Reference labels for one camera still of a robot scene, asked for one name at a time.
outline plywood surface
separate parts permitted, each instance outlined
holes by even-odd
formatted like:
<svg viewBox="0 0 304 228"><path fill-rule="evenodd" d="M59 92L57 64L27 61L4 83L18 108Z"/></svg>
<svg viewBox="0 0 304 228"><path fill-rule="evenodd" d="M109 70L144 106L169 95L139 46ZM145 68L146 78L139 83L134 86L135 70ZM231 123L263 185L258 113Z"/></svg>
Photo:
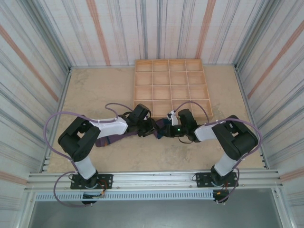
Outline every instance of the plywood surface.
<svg viewBox="0 0 304 228"><path fill-rule="evenodd" d="M233 68L205 66L204 72L214 115L212 119L235 114L240 119L248 120ZM131 107L133 90L134 68L73 70L63 110L96 119L111 118L113 114L105 110L104 105L119 102ZM125 112L122 107L113 108L118 113ZM61 116L56 139L73 120L73 116ZM57 142L54 147L62 152ZM98 171L172 171L210 169L222 154L217 140L182 144L177 138L157 140L149 135L145 138L131 136L106 147L94 146L90 157ZM240 167L263 167L259 153L247 157ZM48 172L72 170L73 166L67 159L52 153Z"/></svg>
<svg viewBox="0 0 304 228"><path fill-rule="evenodd" d="M166 118L168 110L186 101L201 105L212 118L212 109L201 59L144 59L135 61L134 104L150 109L155 119ZM203 112L189 110L196 120L206 120Z"/></svg>

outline wooden tray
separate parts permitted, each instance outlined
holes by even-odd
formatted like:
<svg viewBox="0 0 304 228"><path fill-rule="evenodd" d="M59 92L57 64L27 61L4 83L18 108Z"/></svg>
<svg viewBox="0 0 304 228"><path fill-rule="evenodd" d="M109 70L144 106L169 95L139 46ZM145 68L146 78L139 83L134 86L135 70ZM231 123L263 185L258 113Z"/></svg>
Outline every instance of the wooden tray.
<svg viewBox="0 0 304 228"><path fill-rule="evenodd" d="M201 59L149 59L135 61L134 107L147 106L154 118L164 118L185 101L199 103L213 116ZM185 104L193 116L206 119L195 104Z"/></svg>

